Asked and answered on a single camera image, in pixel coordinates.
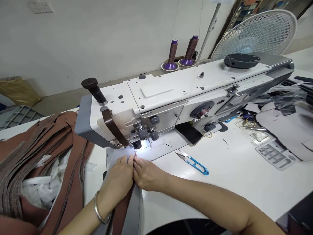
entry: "pole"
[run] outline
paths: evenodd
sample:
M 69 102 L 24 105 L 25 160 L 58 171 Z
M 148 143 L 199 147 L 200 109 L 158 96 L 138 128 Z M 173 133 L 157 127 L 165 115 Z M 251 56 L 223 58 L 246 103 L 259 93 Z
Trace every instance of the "pole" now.
M 217 13 L 218 13 L 220 7 L 221 7 L 221 3 L 218 3 L 217 6 L 216 6 L 216 8 L 215 8 L 213 17 L 212 17 L 212 19 L 211 19 L 211 22 L 210 22 L 210 25 L 209 25 L 209 28 L 208 28 L 208 32 L 206 33 L 204 42 L 203 42 L 202 47 L 201 47 L 201 50 L 200 50 L 200 53 L 199 53 L 199 55 L 198 55 L 197 64 L 198 64 L 199 61 L 200 61 L 202 52 L 203 52 L 203 50 L 204 50 L 204 48 L 205 48 L 206 42 L 208 41 L 210 32 L 214 29 L 214 25 L 215 25 L 215 23 L 216 23 L 216 21 L 217 21 L 217 17 L 216 17 L 216 16 L 217 16 Z

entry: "electric fan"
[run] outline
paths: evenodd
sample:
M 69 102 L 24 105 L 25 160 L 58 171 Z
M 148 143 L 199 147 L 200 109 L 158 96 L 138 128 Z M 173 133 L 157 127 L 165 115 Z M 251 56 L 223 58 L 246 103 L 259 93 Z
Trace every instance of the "electric fan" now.
M 297 19 L 286 10 L 271 10 L 235 26 L 214 49 L 211 62 L 232 53 L 263 52 L 281 55 L 295 35 Z

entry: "woman's left hand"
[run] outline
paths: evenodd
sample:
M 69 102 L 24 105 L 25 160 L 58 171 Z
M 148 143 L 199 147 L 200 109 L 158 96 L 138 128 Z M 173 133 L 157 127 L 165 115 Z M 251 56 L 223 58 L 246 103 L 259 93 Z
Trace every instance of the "woman's left hand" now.
M 106 176 L 104 186 L 100 189 L 99 204 L 103 204 L 101 201 L 106 200 L 117 205 L 126 196 L 133 185 L 133 162 L 134 155 L 129 156 L 128 163 L 126 156 L 117 159 Z

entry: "floor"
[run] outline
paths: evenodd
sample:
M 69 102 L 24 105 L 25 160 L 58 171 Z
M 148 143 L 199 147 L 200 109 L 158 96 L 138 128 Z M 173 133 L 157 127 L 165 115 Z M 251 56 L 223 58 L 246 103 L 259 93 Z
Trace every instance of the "floor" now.
M 286 54 L 300 51 L 300 50 L 310 48 L 310 47 L 313 47 L 313 35 L 305 37 L 305 38 L 293 40 L 290 46 L 287 48 L 287 50 L 283 54 L 286 55 Z M 156 77 L 156 76 L 160 76 L 166 73 L 167 72 L 163 70 L 156 70 L 153 72 L 149 72 L 147 74 L 152 74 L 153 76 Z M 123 81 L 132 79 L 138 76 L 139 74 L 136 76 L 132 76 L 132 77 L 127 77 L 127 78 L 122 78 L 122 79 L 118 79 L 115 81 L 101 83 L 99 84 L 99 87 L 102 88 L 102 87 L 111 86 L 111 85 L 118 84 L 118 83 L 121 83 Z M 33 106 L 32 109 L 34 109 L 35 111 L 45 116 L 48 116 L 51 114 L 55 114 L 58 112 L 66 111 L 66 110 L 77 107 L 80 103 L 81 97 L 84 95 L 89 95 L 89 94 L 90 93 L 88 90 L 84 88 L 80 88 L 77 90 L 67 91 L 67 92 L 52 95 L 52 96 L 46 96 L 39 103 Z

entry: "light switch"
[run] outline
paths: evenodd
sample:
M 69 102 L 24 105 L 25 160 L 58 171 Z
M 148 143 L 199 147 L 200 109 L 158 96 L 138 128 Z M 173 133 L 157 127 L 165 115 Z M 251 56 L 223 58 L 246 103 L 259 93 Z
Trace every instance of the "light switch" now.
M 27 3 L 27 6 L 29 7 L 29 9 L 32 10 L 33 13 L 35 13 L 35 14 L 40 13 L 40 11 L 38 10 L 38 8 L 35 6 L 34 3 Z
M 53 8 L 47 2 L 42 3 L 43 7 L 45 8 L 46 12 L 53 12 Z
M 27 3 L 27 5 L 34 14 L 53 12 L 53 8 L 47 2 L 41 3 L 36 0 L 34 2 Z
M 39 10 L 40 13 L 46 13 L 45 8 L 43 7 L 43 5 L 41 3 L 34 3 L 35 6 L 37 7 L 37 9 Z

